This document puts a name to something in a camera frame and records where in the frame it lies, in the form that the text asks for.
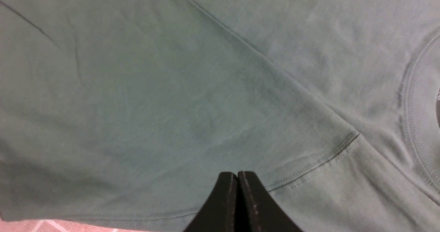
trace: green t-shirt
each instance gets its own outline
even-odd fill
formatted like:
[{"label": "green t-shirt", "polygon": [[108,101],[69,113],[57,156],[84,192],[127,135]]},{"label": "green t-shirt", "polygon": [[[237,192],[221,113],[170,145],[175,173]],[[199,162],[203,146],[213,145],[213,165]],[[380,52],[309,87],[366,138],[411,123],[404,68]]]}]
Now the green t-shirt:
[{"label": "green t-shirt", "polygon": [[181,231],[255,171],[305,231],[440,228],[440,0],[0,0],[0,213]]}]

